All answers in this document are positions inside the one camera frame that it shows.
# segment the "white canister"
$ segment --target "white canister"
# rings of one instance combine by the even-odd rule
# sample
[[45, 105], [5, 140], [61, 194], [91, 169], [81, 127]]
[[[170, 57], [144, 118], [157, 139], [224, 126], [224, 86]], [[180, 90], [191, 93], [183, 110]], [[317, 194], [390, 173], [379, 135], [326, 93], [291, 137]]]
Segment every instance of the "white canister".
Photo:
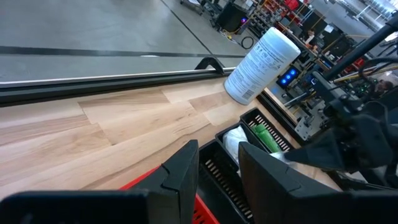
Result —
[[248, 105], [300, 53], [289, 38], [271, 27], [229, 75], [225, 90], [237, 102]]

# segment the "slotted crate side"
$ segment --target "slotted crate side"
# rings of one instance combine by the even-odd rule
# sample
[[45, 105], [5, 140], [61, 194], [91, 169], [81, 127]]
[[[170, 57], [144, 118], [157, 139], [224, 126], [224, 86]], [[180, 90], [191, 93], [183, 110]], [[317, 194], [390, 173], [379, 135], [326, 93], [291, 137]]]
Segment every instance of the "slotted crate side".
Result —
[[252, 223], [232, 158], [213, 140], [200, 149], [198, 193], [220, 223]]
[[[266, 151], [268, 153], [271, 153], [268, 148], [263, 146], [261, 141], [253, 133], [253, 131], [251, 131], [250, 128], [247, 125], [245, 125], [243, 122], [238, 122], [238, 123], [230, 126], [229, 128], [227, 128], [227, 129], [225, 129], [225, 130], [223, 130], [223, 131], [221, 131], [221, 132], [216, 134], [216, 136], [215, 136], [216, 140], [218, 140], [221, 143], [221, 145], [224, 147], [225, 150], [226, 150], [226, 148], [224, 146], [224, 141], [223, 141], [224, 134], [226, 134], [228, 131], [230, 131], [232, 129], [235, 129], [235, 128], [239, 127], [239, 126], [242, 127], [242, 129], [243, 129], [243, 131], [244, 131], [244, 133], [245, 133], [245, 135], [246, 135], [246, 137], [247, 137], [247, 139], [248, 139], [250, 144], [252, 144], [252, 145], [258, 147], [259, 149], [262, 149], [262, 150], [264, 150], [264, 151]], [[233, 159], [232, 155], [228, 152], [228, 150], [226, 150], [226, 152]], [[235, 160], [233, 160], [233, 161], [235, 162], [237, 167], [239, 167], [238, 163]]]
[[[252, 128], [255, 125], [263, 124], [266, 129], [270, 132], [272, 137], [275, 139], [276, 143], [279, 147], [285, 152], [294, 149], [291, 143], [286, 140], [285, 137], [276, 129], [276, 127], [263, 115], [258, 108], [253, 108], [252, 110], [244, 113], [241, 116], [241, 121], [247, 125], [249, 128]], [[255, 137], [261, 142], [261, 144], [268, 148], [259, 137], [255, 135]]]

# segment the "wood grain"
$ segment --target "wood grain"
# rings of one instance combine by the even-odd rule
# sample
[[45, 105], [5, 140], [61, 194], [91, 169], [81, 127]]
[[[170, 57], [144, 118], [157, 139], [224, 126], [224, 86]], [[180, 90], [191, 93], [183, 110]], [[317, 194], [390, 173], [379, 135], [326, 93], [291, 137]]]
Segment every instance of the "wood grain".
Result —
[[[240, 105], [223, 82], [0, 108], [0, 198], [23, 190], [118, 189], [189, 140], [211, 141], [255, 106], [299, 147], [262, 105]], [[302, 170], [306, 175], [313, 171]]]

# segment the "white cloth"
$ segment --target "white cloth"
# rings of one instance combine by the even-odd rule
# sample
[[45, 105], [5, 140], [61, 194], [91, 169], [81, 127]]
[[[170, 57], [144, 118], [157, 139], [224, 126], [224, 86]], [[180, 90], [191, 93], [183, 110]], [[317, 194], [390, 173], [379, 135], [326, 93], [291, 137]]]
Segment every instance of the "white cloth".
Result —
[[314, 35], [311, 35], [308, 37], [308, 39], [305, 41], [305, 44], [309, 44], [310, 41], [314, 38]]

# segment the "black plastic crate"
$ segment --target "black plastic crate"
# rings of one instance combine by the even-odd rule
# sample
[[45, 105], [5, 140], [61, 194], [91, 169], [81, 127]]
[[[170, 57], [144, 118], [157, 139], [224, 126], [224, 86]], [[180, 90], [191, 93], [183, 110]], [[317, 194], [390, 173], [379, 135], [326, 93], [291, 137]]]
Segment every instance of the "black plastic crate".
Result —
[[254, 222], [238, 169], [217, 140], [200, 148], [197, 192], [220, 223]]
[[[249, 128], [253, 127], [254, 125], [263, 124], [284, 152], [295, 149], [291, 143], [289, 143], [288, 140], [286, 140], [286, 138], [283, 137], [283, 135], [275, 128], [275, 126], [266, 118], [266, 116], [260, 112], [258, 108], [253, 108], [252, 110], [244, 113], [241, 116], [241, 121]], [[259, 137], [256, 135], [255, 137], [258, 139], [258, 141], [260, 141], [264, 148], [270, 151]]]
[[221, 145], [224, 147], [226, 153], [230, 156], [230, 158], [232, 158], [232, 160], [234, 161], [234, 163], [236, 164], [236, 167], [239, 169], [239, 164], [233, 159], [233, 156], [226, 150], [225, 146], [224, 146], [224, 142], [223, 142], [223, 136], [225, 133], [227, 133], [228, 131], [235, 129], [237, 127], [239, 127], [239, 125], [242, 127], [244, 133], [246, 134], [246, 137], [249, 141], [250, 144], [268, 152], [271, 153], [270, 150], [266, 147], [263, 146], [263, 144], [261, 143], [261, 141], [256, 137], [256, 135], [254, 134], [254, 132], [252, 130], [250, 130], [250, 128], [245, 125], [243, 122], [238, 122], [232, 126], [230, 126], [229, 128], [219, 132], [216, 134], [216, 140], [218, 140]]

